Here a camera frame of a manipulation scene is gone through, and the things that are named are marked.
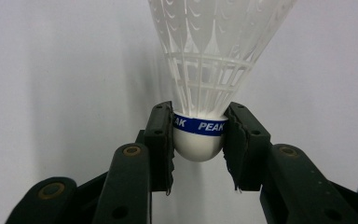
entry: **screw hole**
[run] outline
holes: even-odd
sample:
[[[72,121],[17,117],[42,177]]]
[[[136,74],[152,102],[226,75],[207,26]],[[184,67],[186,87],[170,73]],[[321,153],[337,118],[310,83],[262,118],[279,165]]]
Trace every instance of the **screw hole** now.
[[[254,131],[251,131],[251,134],[253,134],[253,135],[259,135],[259,134],[261,134],[261,132],[258,131],[258,130],[254,130]]]
[[[42,200],[48,200],[60,196],[64,190],[65,185],[63,183],[56,182],[44,186],[41,190],[39,190],[37,195]]]
[[[342,215],[334,209],[324,209],[324,214],[335,221],[340,221],[342,219]]]
[[[128,213],[129,213],[129,209],[127,206],[120,206],[117,207],[115,210],[113,210],[112,217],[115,219],[121,219],[126,217]]]
[[[129,156],[129,157],[136,156],[139,153],[141,153],[141,149],[136,146],[126,147],[126,148],[124,148],[123,153],[124,153],[124,155]]]
[[[290,157],[298,156],[298,153],[290,147],[280,147],[279,150],[281,153],[285,154],[286,156],[290,156]]]

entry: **white shuttlecock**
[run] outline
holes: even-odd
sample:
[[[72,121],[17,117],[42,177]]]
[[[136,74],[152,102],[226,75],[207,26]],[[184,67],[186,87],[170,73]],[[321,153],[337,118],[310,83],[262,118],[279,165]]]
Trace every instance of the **white shuttlecock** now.
[[[222,148],[227,109],[296,0],[149,0],[177,90],[173,141],[191,161]]]

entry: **blue band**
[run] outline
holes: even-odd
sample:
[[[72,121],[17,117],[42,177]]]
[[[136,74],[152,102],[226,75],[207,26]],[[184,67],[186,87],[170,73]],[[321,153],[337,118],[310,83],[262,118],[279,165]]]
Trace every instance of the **blue band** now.
[[[174,113],[173,127],[188,133],[220,136],[225,131],[226,120],[191,119]]]

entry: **shuttlecock cork base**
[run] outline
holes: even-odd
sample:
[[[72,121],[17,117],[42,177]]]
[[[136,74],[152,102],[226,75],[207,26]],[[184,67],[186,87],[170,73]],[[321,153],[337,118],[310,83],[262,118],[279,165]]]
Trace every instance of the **shuttlecock cork base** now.
[[[176,151],[190,161],[208,161],[222,149],[226,117],[191,118],[174,112],[173,142]]]

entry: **white background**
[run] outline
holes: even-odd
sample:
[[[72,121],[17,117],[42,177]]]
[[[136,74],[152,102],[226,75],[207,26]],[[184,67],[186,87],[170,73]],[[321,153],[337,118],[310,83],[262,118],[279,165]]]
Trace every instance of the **white background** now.
[[[106,171],[153,105],[170,100],[149,7],[137,1],[0,1],[0,223],[35,183]],[[358,1],[298,0],[245,80],[273,143],[302,148],[325,176],[358,187]],[[223,156],[176,154],[154,223],[263,223]]]

